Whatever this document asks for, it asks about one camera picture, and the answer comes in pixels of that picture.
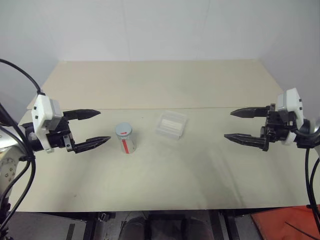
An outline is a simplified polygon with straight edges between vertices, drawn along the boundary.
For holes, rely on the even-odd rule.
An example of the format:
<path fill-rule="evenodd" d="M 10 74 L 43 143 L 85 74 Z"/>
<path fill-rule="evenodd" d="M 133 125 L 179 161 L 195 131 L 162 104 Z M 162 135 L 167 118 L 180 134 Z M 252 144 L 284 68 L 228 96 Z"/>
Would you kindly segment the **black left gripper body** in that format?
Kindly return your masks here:
<path fill-rule="evenodd" d="M 49 130 L 46 135 L 52 148 L 66 148 L 67 151 L 73 151 L 75 141 L 69 127 L 69 121 L 61 119 L 54 130 Z"/>

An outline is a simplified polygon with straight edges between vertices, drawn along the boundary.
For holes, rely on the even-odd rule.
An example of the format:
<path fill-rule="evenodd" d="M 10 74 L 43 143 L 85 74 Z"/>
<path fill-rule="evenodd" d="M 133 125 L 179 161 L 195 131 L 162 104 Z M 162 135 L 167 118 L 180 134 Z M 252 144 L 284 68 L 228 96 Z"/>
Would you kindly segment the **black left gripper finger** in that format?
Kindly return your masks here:
<path fill-rule="evenodd" d="M 72 146 L 72 150 L 76 154 L 86 152 L 86 151 L 95 149 L 95 148 L 99 147 L 100 145 L 103 145 L 104 143 L 106 143 L 110 139 L 111 139 L 110 136 L 97 136 L 97 137 L 89 138 L 85 142 L 75 143 Z"/>
<path fill-rule="evenodd" d="M 86 120 L 100 115 L 101 112 L 94 109 L 76 109 L 63 112 L 63 117 L 70 120 Z"/>

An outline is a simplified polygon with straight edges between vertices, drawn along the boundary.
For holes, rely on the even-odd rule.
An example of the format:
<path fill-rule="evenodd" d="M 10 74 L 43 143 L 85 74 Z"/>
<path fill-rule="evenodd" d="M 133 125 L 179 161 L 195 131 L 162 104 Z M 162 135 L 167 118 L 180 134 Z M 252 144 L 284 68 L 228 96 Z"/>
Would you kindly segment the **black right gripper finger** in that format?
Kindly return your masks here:
<path fill-rule="evenodd" d="M 243 146 L 259 148 L 265 152 L 269 150 L 269 142 L 263 137 L 254 137 L 243 133 L 229 133 L 225 134 L 224 137 Z"/>
<path fill-rule="evenodd" d="M 232 111 L 230 113 L 231 116 L 239 117 L 239 118 L 255 118 L 255 117 L 263 117 L 267 116 L 268 111 L 270 110 L 269 106 L 265 107 L 245 107 Z"/>

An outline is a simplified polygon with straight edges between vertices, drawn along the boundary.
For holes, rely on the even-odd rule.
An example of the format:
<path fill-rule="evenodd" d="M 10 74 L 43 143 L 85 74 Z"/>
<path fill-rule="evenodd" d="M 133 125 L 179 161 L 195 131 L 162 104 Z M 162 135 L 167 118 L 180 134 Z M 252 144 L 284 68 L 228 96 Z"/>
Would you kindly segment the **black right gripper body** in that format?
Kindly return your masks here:
<path fill-rule="evenodd" d="M 287 110 L 276 110 L 276 105 L 272 103 L 267 106 L 265 125 L 261 128 L 260 137 L 267 144 L 282 142 L 283 144 L 291 144 L 296 138 L 296 134 L 292 130 L 297 126 L 296 114 Z"/>

